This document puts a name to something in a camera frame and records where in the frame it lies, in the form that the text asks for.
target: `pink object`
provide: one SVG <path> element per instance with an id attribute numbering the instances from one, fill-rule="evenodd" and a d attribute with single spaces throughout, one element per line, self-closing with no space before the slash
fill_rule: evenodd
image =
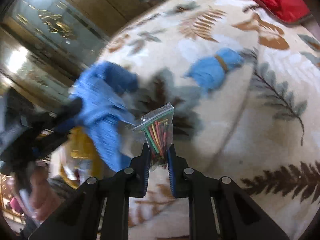
<path id="1" fill-rule="evenodd" d="M 154 141 L 154 143 L 156 144 L 156 146 L 158 147 L 158 144 L 157 144 L 157 141 L 156 141 L 156 138 L 155 138 L 155 135 L 153 134 L 153 130 L 151 128 L 151 126 L 148 127 L 149 128 L 149 131 L 150 131 L 150 134 L 151 134 L 151 137 Z"/>
<path id="2" fill-rule="evenodd" d="M 158 140 L 159 140 L 159 143 L 160 143 L 160 147 L 161 147 L 161 150 L 163 150 L 162 140 L 161 140 L 161 133 L 160 133 L 158 121 L 155 121 L 155 124 L 156 124 L 156 130 L 157 130 L 157 133 L 158 133 L 157 135 L 158 135 Z"/>
<path id="3" fill-rule="evenodd" d="M 166 139 L 167 139 L 167 133 L 164 132 L 163 133 L 163 145 L 164 145 L 164 147 L 166 147 Z"/>
<path id="4" fill-rule="evenodd" d="M 11 208 L 12 208 L 15 212 L 17 212 L 17 213 L 19 213 L 19 214 L 23 214 L 23 210 L 22 210 L 22 208 L 20 207 L 20 205 L 19 205 L 16 197 L 13 197 L 13 198 L 10 200 L 10 206 L 11 206 Z"/>

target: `floral rug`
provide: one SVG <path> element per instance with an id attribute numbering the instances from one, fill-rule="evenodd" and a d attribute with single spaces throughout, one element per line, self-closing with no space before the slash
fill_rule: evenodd
<path id="1" fill-rule="evenodd" d="M 251 0 L 168 0 L 117 33 L 100 60 L 140 79 L 125 95 L 140 117 L 175 107 L 176 152 L 205 175 L 227 175 L 298 239 L 320 202 L 320 43 L 302 26 L 287 27 Z M 225 76 L 219 90 L 185 74 L 221 48 L 248 49 L 254 59 Z M 122 152 L 141 144 L 124 135 Z M 130 199 L 129 239 L 184 239 L 188 200 L 172 198 L 167 170 L 150 173 L 144 199 Z"/>

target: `brown leaf pattern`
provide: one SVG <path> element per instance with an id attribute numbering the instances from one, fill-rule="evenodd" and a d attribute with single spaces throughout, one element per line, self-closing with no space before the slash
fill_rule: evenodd
<path id="1" fill-rule="evenodd" d="M 197 13 L 181 22 L 179 31 L 186 37 L 195 40 L 200 37 L 207 41 L 215 41 L 211 36 L 211 31 L 218 19 L 222 19 L 225 12 L 210 8 L 207 11 Z"/>
<path id="2" fill-rule="evenodd" d="M 245 7 L 242 9 L 242 11 L 243 11 L 244 13 L 246 13 L 246 12 L 249 11 L 249 10 L 256 10 L 256 9 L 258 9 L 258 8 L 261 8 L 261 6 L 260 6 L 260 5 L 249 5 L 249 6 L 245 6 Z"/>
<path id="3" fill-rule="evenodd" d="M 299 38 L 305 42 L 311 49 L 313 49 L 316 52 L 320 52 L 320 42 L 316 40 L 314 37 L 304 35 L 304 34 L 298 34 Z"/>
<path id="4" fill-rule="evenodd" d="M 249 195 L 257 195 L 264 191 L 265 194 L 281 192 L 282 196 L 286 196 L 293 191 L 294 199 L 302 192 L 302 202 L 314 193 L 312 203 L 320 197 L 320 163 L 317 161 L 315 165 L 300 162 L 300 169 L 290 164 L 288 168 L 281 166 L 279 170 L 263 172 L 263 175 L 256 176 L 253 180 L 241 179 L 247 186 L 244 190 Z"/>
<path id="5" fill-rule="evenodd" d="M 178 13 L 183 13 L 185 11 L 193 10 L 193 9 L 195 9 L 197 7 L 199 7 L 199 6 L 194 1 L 192 1 L 192 2 L 190 2 L 188 4 L 178 4 L 175 7 L 173 7 L 171 10 L 167 11 L 166 15 L 170 16 L 170 15 L 175 15 L 175 14 L 178 14 Z"/>
<path id="6" fill-rule="evenodd" d="M 259 33 L 259 44 L 268 48 L 289 49 L 289 44 L 282 37 L 284 31 L 278 26 L 262 21 L 257 13 L 254 13 L 249 21 L 233 24 L 232 26 L 242 31 L 257 31 Z"/>
<path id="7" fill-rule="evenodd" d="M 152 20 L 156 19 L 156 18 L 159 17 L 160 15 L 161 15 L 160 13 L 152 14 L 152 15 L 150 15 L 150 16 L 142 19 L 142 20 L 137 21 L 137 22 L 136 22 L 135 24 L 133 24 L 133 25 L 129 25 L 129 26 L 125 27 L 122 31 L 124 32 L 124 31 L 133 30 L 133 29 L 135 29 L 135 28 L 137 28 L 137 27 L 139 27 L 139 26 L 141 26 L 141 25 L 144 25 L 145 23 L 147 23 L 147 22 L 149 22 L 149 21 L 152 21 Z"/>
<path id="8" fill-rule="evenodd" d="M 137 110 L 133 111 L 134 115 L 140 118 L 170 102 L 175 108 L 172 119 L 173 134 L 175 136 L 191 138 L 196 132 L 198 124 L 197 115 L 191 110 L 198 102 L 199 97 L 195 99 L 196 96 L 188 95 L 187 97 L 181 98 L 177 92 L 184 88 L 174 87 L 172 73 L 167 69 L 163 71 L 163 73 L 156 75 L 147 87 L 147 92 L 136 99 Z M 186 104 L 190 105 L 188 109 L 183 112 L 177 111 L 178 107 L 183 107 Z"/>
<path id="9" fill-rule="evenodd" d="M 132 216 L 136 216 L 138 218 L 138 224 L 142 224 L 143 222 L 147 221 L 148 218 L 145 218 L 143 214 L 143 206 L 148 205 L 151 206 L 152 216 L 156 216 L 161 212 L 160 207 L 171 205 L 175 198 L 172 196 L 170 187 L 166 184 L 157 184 L 159 188 L 159 193 L 148 191 L 147 198 L 148 200 L 136 200 L 135 203 L 138 204 L 136 212 L 134 214 L 129 214 L 129 227 L 136 226 L 133 222 Z"/>
<path id="10" fill-rule="evenodd" d="M 153 32 L 146 32 L 146 31 L 140 32 L 138 34 L 140 36 L 140 38 L 135 39 L 128 44 L 128 46 L 132 46 L 132 49 L 129 52 L 129 56 L 134 55 L 134 54 L 138 53 L 140 50 L 142 50 L 146 44 L 146 41 L 161 42 L 161 40 L 154 35 L 159 34 L 159 33 L 163 33 L 165 31 L 166 31 L 166 29 L 160 29 L 160 30 L 156 30 Z"/>
<path id="11" fill-rule="evenodd" d="M 127 38 L 129 38 L 130 35 L 127 33 L 122 34 L 120 37 L 115 38 L 114 40 L 111 40 L 108 44 L 107 44 L 107 49 L 109 50 L 109 52 L 115 52 L 119 49 L 121 49 L 123 47 L 123 45 L 125 44 L 125 40 Z"/>

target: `blue rag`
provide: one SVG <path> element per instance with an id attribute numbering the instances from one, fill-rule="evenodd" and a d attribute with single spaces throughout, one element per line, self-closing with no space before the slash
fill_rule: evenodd
<path id="1" fill-rule="evenodd" d="M 137 75 L 117 64 L 103 62 L 84 71 L 74 87 L 70 99 L 82 98 L 83 106 L 72 123 L 85 128 L 110 169 L 117 172 L 128 167 L 131 159 L 119 151 L 118 123 L 134 124 L 134 116 L 118 95 L 137 90 Z"/>
<path id="2" fill-rule="evenodd" d="M 227 69 L 223 68 L 217 56 L 223 60 Z M 226 70 L 231 71 L 235 67 L 240 67 L 243 62 L 244 59 L 239 53 L 223 48 L 216 52 L 215 57 L 205 57 L 193 63 L 185 76 L 192 77 L 203 89 L 204 94 L 207 94 L 208 90 L 216 90 L 223 84 Z"/>

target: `fern leaf pattern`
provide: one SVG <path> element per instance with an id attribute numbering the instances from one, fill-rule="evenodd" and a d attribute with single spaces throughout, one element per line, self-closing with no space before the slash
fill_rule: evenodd
<path id="1" fill-rule="evenodd" d="M 211 36 L 211 31 L 218 19 L 222 19 L 225 12 L 210 8 L 204 12 L 197 13 L 181 22 L 179 31 L 186 37 L 196 39 L 200 37 L 207 41 L 215 41 Z"/>
<path id="2" fill-rule="evenodd" d="M 170 186 L 168 184 L 156 184 L 156 187 L 158 189 L 156 192 L 148 191 L 144 199 L 134 201 L 137 208 L 129 209 L 129 227 L 144 223 L 173 204 L 175 198 L 171 194 Z"/>
<path id="3" fill-rule="evenodd" d="M 140 38 L 135 39 L 133 41 L 131 41 L 128 46 L 132 46 L 133 48 L 131 49 L 131 51 L 129 52 L 129 56 L 134 55 L 136 53 L 138 53 L 139 51 L 141 51 L 143 49 L 143 47 L 146 44 L 146 41 L 155 41 L 155 42 L 161 42 L 161 40 L 154 36 L 155 34 L 159 34 L 159 33 L 164 33 L 166 31 L 166 29 L 159 29 L 153 32 L 140 32 L 138 35 L 140 36 Z"/>
<path id="4" fill-rule="evenodd" d="M 303 146 L 305 130 L 301 115 L 307 109 L 307 100 L 295 104 L 293 91 L 288 92 L 288 82 L 277 83 L 276 74 L 273 70 L 269 70 L 268 63 L 258 66 L 257 61 L 255 62 L 253 77 L 250 80 L 250 89 L 260 92 L 258 98 L 267 100 L 264 103 L 265 106 L 278 109 L 277 113 L 273 116 L 274 119 L 299 121 L 302 128 L 300 144 Z"/>
<path id="5" fill-rule="evenodd" d="M 304 34 L 298 34 L 299 38 L 303 40 L 311 49 L 313 49 L 316 52 L 320 52 L 320 42 L 317 41 L 315 38 L 310 37 L 308 35 Z M 307 51 L 301 51 L 301 55 L 305 56 L 308 60 L 311 61 L 313 65 L 316 67 L 320 67 L 320 57 L 314 56 L 312 53 Z"/>
<path id="6" fill-rule="evenodd" d="M 300 202 L 313 195 L 312 203 L 320 197 L 320 163 L 307 165 L 300 162 L 300 169 L 290 164 L 288 168 L 281 166 L 276 171 L 263 171 L 264 174 L 254 177 L 253 180 L 241 179 L 246 185 L 244 189 L 249 195 L 257 195 L 265 190 L 265 194 L 282 193 L 282 196 L 293 192 L 294 199 L 300 192 Z"/>
<path id="7" fill-rule="evenodd" d="M 107 48 L 109 50 L 109 52 L 115 52 L 119 49 L 121 49 L 123 47 L 123 45 L 125 44 L 125 40 L 127 38 L 129 38 L 130 35 L 125 33 L 123 34 L 122 36 L 120 37 L 117 37 L 116 39 L 114 40 L 111 40 L 108 44 L 107 44 Z"/>

